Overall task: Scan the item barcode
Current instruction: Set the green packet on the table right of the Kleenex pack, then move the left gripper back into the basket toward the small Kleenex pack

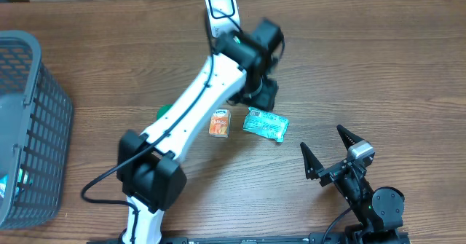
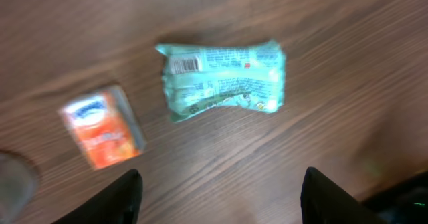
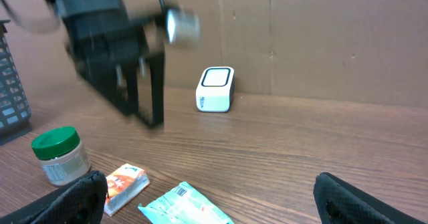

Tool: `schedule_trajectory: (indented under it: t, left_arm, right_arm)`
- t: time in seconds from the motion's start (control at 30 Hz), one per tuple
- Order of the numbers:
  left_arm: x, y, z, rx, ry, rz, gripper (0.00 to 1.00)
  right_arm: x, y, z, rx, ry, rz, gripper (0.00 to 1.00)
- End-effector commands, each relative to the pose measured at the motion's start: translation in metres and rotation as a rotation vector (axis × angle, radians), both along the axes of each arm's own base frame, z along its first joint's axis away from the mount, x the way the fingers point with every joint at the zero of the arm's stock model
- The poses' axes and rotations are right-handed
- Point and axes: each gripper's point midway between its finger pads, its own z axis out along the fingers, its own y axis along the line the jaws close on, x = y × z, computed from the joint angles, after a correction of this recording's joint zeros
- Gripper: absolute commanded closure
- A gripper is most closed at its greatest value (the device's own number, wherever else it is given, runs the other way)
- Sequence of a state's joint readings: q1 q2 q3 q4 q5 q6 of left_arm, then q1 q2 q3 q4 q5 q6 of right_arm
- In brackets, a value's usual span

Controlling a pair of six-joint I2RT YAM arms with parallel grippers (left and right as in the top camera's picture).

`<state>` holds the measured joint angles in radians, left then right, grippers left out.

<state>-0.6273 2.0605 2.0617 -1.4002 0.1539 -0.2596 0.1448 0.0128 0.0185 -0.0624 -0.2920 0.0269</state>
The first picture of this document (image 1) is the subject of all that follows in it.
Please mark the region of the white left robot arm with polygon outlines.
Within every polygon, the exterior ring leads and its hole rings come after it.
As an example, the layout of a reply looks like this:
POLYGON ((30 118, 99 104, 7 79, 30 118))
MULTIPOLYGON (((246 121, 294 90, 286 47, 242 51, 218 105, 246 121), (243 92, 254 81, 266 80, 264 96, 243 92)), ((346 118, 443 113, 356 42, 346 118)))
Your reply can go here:
POLYGON ((274 108, 278 86, 268 74, 285 46, 281 28, 264 19, 250 34, 233 29, 210 44, 201 72, 165 115, 119 141, 116 176, 131 212, 120 243, 161 241, 164 212, 186 185, 181 163, 215 110, 227 101, 274 108))

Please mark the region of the orange tissue pack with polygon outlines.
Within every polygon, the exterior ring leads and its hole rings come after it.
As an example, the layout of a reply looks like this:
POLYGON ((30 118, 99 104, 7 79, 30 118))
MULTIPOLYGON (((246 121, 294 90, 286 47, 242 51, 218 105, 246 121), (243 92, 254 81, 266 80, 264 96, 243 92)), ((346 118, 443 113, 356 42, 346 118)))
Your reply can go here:
POLYGON ((215 110, 210 118, 209 134, 213 137, 227 138, 230 120, 231 113, 228 109, 215 110))

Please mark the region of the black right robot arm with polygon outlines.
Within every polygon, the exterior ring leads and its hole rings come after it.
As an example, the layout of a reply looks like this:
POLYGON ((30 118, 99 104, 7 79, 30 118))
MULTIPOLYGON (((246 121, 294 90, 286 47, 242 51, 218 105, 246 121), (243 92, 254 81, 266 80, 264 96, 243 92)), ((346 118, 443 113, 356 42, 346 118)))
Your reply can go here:
POLYGON ((347 156, 329 168, 323 167, 304 142, 300 143, 306 178, 322 187, 333 184, 349 207, 335 218, 324 233, 312 233, 320 243, 409 243, 403 226, 404 194, 390 186, 371 188, 365 179, 375 157, 373 146, 342 125, 336 129, 347 156))

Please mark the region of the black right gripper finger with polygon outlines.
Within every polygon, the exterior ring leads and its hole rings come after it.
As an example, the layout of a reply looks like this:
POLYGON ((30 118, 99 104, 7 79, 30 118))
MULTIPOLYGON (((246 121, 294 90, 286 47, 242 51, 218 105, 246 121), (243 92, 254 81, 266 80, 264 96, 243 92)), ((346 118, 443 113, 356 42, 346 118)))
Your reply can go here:
POLYGON ((360 136, 355 135, 354 133, 350 132, 343 125, 337 125, 336 129, 340 135, 341 140, 343 141, 343 144, 346 150, 348 150, 349 147, 356 144, 357 142, 360 142, 363 140, 360 136))
POLYGON ((319 173, 324 171, 321 162, 312 153, 311 149, 304 143, 300 143, 301 153, 304 158, 305 175, 307 179, 319 179, 319 173))

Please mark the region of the teal wet wipes pack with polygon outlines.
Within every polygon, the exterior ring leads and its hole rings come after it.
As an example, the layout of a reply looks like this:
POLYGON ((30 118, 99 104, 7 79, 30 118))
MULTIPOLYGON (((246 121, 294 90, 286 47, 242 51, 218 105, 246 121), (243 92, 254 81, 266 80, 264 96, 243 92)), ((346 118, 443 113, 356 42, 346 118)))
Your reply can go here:
POLYGON ((264 138, 282 143, 288 129, 289 120, 268 111, 249 107, 242 129, 264 138))

